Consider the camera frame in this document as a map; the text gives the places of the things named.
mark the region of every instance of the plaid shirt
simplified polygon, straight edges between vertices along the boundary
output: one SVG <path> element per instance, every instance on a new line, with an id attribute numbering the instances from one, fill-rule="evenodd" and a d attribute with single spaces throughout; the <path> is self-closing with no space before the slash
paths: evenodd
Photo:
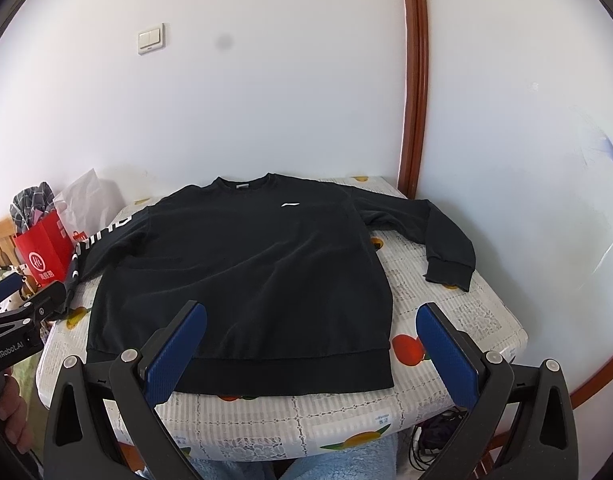
<path id="1" fill-rule="evenodd" d="M 32 227 L 35 209 L 42 211 L 42 216 L 55 209 L 53 198 L 51 186 L 46 182 L 41 182 L 39 186 L 27 187 L 13 197 L 10 211 L 18 234 Z"/>

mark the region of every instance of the blue gripper pad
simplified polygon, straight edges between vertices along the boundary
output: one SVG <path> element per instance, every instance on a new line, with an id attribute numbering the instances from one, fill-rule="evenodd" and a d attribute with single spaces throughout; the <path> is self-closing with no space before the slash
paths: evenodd
<path id="1" fill-rule="evenodd" d="M 22 288 L 24 282 L 22 276 L 17 272 L 9 274 L 0 282 L 0 302 L 4 301 L 11 294 L 15 294 Z"/>
<path id="2" fill-rule="evenodd" d="M 205 331 L 206 309 L 196 303 L 146 371 L 144 398 L 149 406 L 169 400 Z"/>
<path id="3" fill-rule="evenodd" d="M 418 309 L 415 328 L 453 402 L 473 409 L 479 397 L 477 373 L 428 306 Z"/>

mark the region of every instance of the hand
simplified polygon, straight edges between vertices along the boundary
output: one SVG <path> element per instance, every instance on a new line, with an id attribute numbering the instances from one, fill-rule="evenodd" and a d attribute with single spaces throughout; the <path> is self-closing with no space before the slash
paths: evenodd
<path id="1" fill-rule="evenodd" d="M 6 383 L 0 396 L 0 420 L 6 421 L 4 434 L 20 453 L 29 451 L 33 434 L 26 420 L 26 402 L 20 397 L 20 385 L 11 375 L 11 369 L 4 371 Z"/>

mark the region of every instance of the light switch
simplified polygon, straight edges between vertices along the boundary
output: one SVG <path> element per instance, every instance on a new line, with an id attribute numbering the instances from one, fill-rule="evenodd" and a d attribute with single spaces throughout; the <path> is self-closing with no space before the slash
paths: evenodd
<path id="1" fill-rule="evenodd" d="M 149 44 L 160 43 L 160 29 L 156 28 L 155 30 L 149 32 L 149 38 Z"/>
<path id="2" fill-rule="evenodd" d="M 164 23 L 138 33 L 138 54 L 145 54 L 164 46 Z"/>
<path id="3" fill-rule="evenodd" d="M 157 42 L 151 41 L 150 38 L 151 38 L 150 32 L 143 32 L 142 34 L 138 34 L 138 48 L 145 48 L 145 47 L 148 47 L 152 43 L 157 43 Z"/>

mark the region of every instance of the circular logo on bag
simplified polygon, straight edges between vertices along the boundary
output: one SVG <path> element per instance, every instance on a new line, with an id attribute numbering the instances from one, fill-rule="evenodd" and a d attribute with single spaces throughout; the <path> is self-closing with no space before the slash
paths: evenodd
<path id="1" fill-rule="evenodd" d="M 29 253 L 29 263 L 37 272 L 44 272 L 46 269 L 42 256 L 37 253 Z"/>

